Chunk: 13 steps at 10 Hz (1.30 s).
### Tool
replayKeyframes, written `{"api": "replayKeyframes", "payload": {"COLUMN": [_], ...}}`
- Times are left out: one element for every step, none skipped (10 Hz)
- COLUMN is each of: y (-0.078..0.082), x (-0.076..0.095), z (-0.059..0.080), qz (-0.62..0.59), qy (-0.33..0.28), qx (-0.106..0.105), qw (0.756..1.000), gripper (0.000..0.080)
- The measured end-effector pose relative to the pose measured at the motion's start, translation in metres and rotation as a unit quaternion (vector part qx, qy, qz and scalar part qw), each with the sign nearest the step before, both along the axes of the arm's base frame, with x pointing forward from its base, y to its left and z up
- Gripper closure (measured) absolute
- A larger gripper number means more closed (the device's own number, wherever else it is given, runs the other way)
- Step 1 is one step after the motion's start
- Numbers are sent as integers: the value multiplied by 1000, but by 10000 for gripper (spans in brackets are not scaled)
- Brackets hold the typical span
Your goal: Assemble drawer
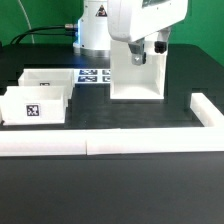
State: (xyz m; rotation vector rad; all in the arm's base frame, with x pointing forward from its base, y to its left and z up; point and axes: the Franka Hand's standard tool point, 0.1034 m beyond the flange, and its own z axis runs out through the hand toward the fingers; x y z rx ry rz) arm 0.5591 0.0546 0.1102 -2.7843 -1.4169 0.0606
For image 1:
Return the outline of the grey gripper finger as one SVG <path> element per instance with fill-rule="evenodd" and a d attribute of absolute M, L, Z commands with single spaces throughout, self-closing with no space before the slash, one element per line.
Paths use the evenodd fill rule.
<path fill-rule="evenodd" d="M 169 28 L 162 29 L 158 32 L 156 41 L 154 42 L 154 50 L 156 53 L 163 54 L 167 51 L 170 32 L 171 30 Z"/>
<path fill-rule="evenodd" d="M 140 66 L 146 63 L 146 52 L 144 51 L 145 39 L 139 39 L 128 44 L 132 54 L 132 63 Z"/>

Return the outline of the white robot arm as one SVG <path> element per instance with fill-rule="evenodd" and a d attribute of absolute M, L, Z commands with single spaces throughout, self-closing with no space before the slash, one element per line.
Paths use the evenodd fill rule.
<path fill-rule="evenodd" d="M 83 0 L 83 6 L 74 52 L 109 57 L 113 39 L 127 43 L 132 63 L 142 65 L 150 36 L 156 53 L 167 51 L 171 27 L 185 19 L 188 0 Z"/>

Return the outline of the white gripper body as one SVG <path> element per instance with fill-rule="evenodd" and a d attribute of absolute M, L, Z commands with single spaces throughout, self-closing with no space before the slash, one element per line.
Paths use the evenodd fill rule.
<path fill-rule="evenodd" d="M 182 21 L 188 0 L 108 0 L 108 32 L 113 40 L 134 42 Z"/>

